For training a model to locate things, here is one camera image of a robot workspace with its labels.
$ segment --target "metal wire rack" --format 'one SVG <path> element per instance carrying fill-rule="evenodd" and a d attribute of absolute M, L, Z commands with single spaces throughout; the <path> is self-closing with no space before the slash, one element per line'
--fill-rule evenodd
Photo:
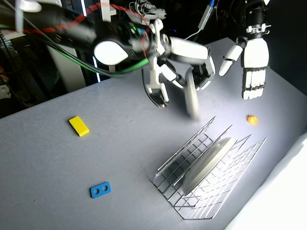
<path fill-rule="evenodd" d="M 175 152 L 157 170 L 153 179 L 153 184 L 183 219 L 214 218 L 266 140 L 245 151 L 240 149 L 251 135 L 238 140 L 216 167 L 189 194 L 184 195 L 181 189 L 184 175 L 231 127 L 212 140 L 205 132 L 213 121 L 214 118 Z"/>

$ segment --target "white plate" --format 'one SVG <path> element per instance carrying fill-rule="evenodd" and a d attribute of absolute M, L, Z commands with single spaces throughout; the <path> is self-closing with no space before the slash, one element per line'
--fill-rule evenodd
<path fill-rule="evenodd" d="M 225 138 L 212 145 L 186 173 L 182 183 L 184 195 L 189 194 L 220 162 L 237 139 Z"/>
<path fill-rule="evenodd" d="M 184 87 L 184 96 L 186 99 L 186 107 L 188 114 L 195 120 L 200 118 L 200 105 L 195 89 L 192 68 L 189 68 L 186 73 L 187 84 Z"/>

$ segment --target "table surface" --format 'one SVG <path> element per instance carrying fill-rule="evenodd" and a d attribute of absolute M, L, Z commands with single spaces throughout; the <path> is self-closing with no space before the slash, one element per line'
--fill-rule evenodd
<path fill-rule="evenodd" d="M 232 44 L 228 38 L 210 44 L 216 69 Z M 188 67 L 175 66 L 183 75 Z M 269 69 L 263 96 L 245 101 L 242 73 L 236 62 L 198 92 L 199 122 L 189 119 L 184 93 L 171 85 L 169 106 L 155 107 L 141 71 L 1 119 L 0 229 L 224 229 L 307 126 L 306 96 Z M 68 123 L 77 115 L 91 130 L 82 138 Z M 259 124 L 250 126 L 247 115 Z M 214 219 L 183 220 L 151 179 L 213 116 L 212 138 L 233 125 L 227 135 L 252 134 L 246 147 L 268 139 Z M 106 181 L 112 192 L 92 199 L 89 189 Z"/>

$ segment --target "blue object with two holes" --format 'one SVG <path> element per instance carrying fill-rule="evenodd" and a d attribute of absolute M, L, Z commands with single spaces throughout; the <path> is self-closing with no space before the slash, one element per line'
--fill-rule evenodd
<path fill-rule="evenodd" d="M 105 182 L 94 187 L 91 187 L 92 198 L 98 198 L 111 192 L 111 185 L 109 182 Z"/>

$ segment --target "robotic hand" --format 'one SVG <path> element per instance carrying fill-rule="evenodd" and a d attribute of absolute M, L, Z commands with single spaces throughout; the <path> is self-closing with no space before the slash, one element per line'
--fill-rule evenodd
<path fill-rule="evenodd" d="M 247 21 L 247 38 L 238 37 L 224 57 L 219 75 L 224 76 L 232 64 L 238 60 L 244 51 L 243 57 L 243 99 L 253 99 L 263 94 L 265 73 L 269 63 L 269 50 L 263 35 L 270 31 L 266 24 L 266 5 L 270 0 L 246 0 L 245 12 Z"/>
<path fill-rule="evenodd" d="M 0 4 L 0 22 L 5 24 L 2 26 L 6 29 L 15 29 L 16 8 L 7 0 L 3 1 L 6 4 Z M 100 3 L 92 5 L 87 12 L 90 13 L 99 7 Z M 165 107 L 169 102 L 165 85 L 159 81 L 160 74 L 163 74 L 169 82 L 184 89 L 188 113 L 193 118 L 199 117 L 196 90 L 206 88 L 215 75 L 210 49 L 191 41 L 162 34 L 161 19 L 156 19 L 149 26 L 128 22 L 93 22 L 83 15 L 53 4 L 37 3 L 36 9 L 33 11 L 31 7 L 23 8 L 25 34 L 46 42 L 60 53 L 62 49 L 57 44 L 92 53 L 105 65 L 148 59 L 151 67 L 150 79 L 145 85 L 145 90 L 155 105 Z M 191 64 L 192 68 L 183 78 L 177 74 L 167 58 Z M 91 68 L 91 71 L 100 71 L 107 76 L 126 72 L 121 71 L 114 75 L 103 69 Z"/>

